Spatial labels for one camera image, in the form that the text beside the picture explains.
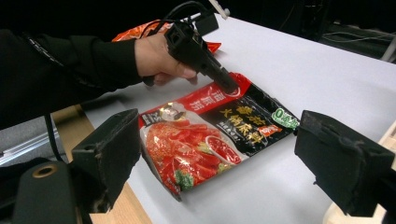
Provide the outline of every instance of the hot pot seasoning package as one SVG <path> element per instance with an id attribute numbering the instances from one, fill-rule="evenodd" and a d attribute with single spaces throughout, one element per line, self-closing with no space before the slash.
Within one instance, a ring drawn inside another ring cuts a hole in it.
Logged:
<path id="1" fill-rule="evenodd" d="M 232 94 L 213 82 L 139 115 L 142 154 L 179 201 L 181 191 L 233 169 L 300 124 L 245 76 L 230 76 L 239 85 Z"/>

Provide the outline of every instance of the hand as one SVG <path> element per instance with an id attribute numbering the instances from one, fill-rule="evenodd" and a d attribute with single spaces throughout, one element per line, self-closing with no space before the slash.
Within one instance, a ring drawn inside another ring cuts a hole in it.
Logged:
<path id="1" fill-rule="evenodd" d="M 134 55 L 139 76 L 155 76 L 154 84 L 158 86 L 176 77 L 186 78 L 191 84 L 197 83 L 197 73 L 169 55 L 163 34 L 137 39 L 134 42 Z"/>

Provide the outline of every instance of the white surface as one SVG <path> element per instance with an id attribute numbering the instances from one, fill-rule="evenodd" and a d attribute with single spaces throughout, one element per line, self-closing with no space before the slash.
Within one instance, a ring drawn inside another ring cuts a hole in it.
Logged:
<path id="1" fill-rule="evenodd" d="M 319 112 L 378 141 L 396 120 L 396 65 L 218 15 L 219 29 L 204 40 L 221 42 L 216 53 L 230 72 L 248 77 L 298 118 Z M 176 80 L 148 90 L 143 84 L 83 105 L 96 128 L 125 109 L 140 112 L 175 100 L 209 83 Z M 315 177 L 294 155 L 295 136 L 268 147 L 230 172 L 182 194 L 179 203 L 141 159 L 128 183 L 152 222 L 304 223 L 322 222 L 331 204 Z"/>

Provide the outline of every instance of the black jacket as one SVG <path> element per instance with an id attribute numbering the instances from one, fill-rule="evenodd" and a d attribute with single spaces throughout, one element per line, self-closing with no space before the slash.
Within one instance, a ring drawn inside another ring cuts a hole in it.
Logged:
<path id="1" fill-rule="evenodd" d="M 65 67 L 51 63 L 22 36 L 0 30 L 0 129 L 141 81 L 134 40 L 108 43 L 87 35 L 35 39 Z"/>

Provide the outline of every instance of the plastic bag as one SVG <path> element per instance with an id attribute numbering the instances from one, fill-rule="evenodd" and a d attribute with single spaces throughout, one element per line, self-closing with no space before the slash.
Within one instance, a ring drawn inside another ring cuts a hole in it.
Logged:
<path id="1" fill-rule="evenodd" d="M 226 94 L 211 83 L 139 115 L 143 156 L 152 173 L 180 192 L 234 168 L 285 136 L 299 120 L 245 76 Z"/>

